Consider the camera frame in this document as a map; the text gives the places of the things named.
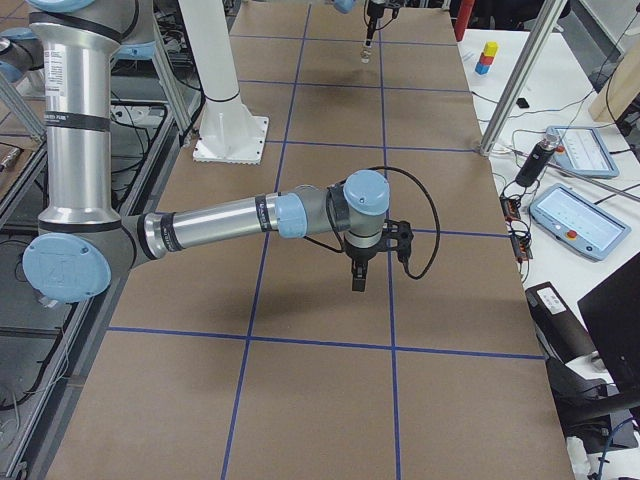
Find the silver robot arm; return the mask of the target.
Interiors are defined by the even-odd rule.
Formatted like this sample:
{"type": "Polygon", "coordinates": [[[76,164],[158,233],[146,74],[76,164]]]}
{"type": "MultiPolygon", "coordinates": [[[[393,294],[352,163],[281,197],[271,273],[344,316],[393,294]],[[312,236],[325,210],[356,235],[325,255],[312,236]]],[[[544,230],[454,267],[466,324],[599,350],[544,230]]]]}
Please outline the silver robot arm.
{"type": "Polygon", "coordinates": [[[277,232],[331,232],[352,261],[352,287],[391,233],[390,187],[378,172],[304,185],[199,210],[124,217],[111,201],[111,62],[121,51],[156,50],[149,1],[34,1],[31,30],[44,53],[49,202],[26,247],[27,281],[44,296],[82,302],[135,267],[170,252],[277,232]]]}
{"type": "MultiPolygon", "coordinates": [[[[333,0],[334,9],[342,14],[350,13],[355,5],[355,0],[333,0]]],[[[366,26],[366,36],[364,46],[369,48],[372,45],[373,37],[378,23],[384,16],[386,2],[384,0],[368,0],[364,2],[364,22],[366,26]]]]}

